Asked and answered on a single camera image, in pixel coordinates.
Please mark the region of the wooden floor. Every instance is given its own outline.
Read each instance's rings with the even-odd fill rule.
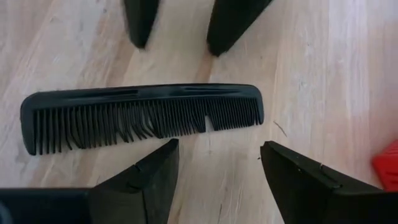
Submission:
[[[0,187],[94,186],[167,142],[30,156],[31,93],[192,82],[256,85],[265,121],[180,138],[169,223],[282,223],[259,160],[268,140],[379,185],[369,161],[398,135],[398,1],[275,0],[219,58],[213,1],[163,0],[138,50],[119,1],[0,0]]]

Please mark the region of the red object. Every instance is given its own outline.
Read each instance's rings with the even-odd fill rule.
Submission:
[[[384,190],[398,191],[398,140],[395,140],[381,154],[375,156],[372,165]]]

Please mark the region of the comb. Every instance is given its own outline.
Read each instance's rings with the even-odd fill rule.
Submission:
[[[170,138],[262,124],[260,91],[251,85],[176,84],[34,93],[21,106],[31,155]]]

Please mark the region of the black object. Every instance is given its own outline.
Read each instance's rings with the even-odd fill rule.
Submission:
[[[154,24],[159,0],[123,0],[126,29],[131,42],[144,48]]]
[[[209,51],[215,56],[228,51],[271,1],[216,0],[207,33]]]
[[[262,124],[260,91],[250,85],[179,84],[34,93],[21,106],[31,155],[147,137],[204,133]]]
[[[92,189],[1,189],[0,223],[166,224],[178,160],[172,139]]]
[[[275,142],[261,147],[268,184],[286,224],[398,223],[387,193]]]

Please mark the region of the wood grain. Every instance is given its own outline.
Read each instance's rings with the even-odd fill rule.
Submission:
[[[163,0],[146,50],[119,1],[0,0],[0,187],[94,186],[167,139],[28,155],[19,108],[36,91],[221,82],[256,85],[262,126],[182,137],[169,223],[283,223],[259,147],[284,144],[379,185],[370,159],[398,135],[398,2],[274,0],[219,58],[213,0]]]

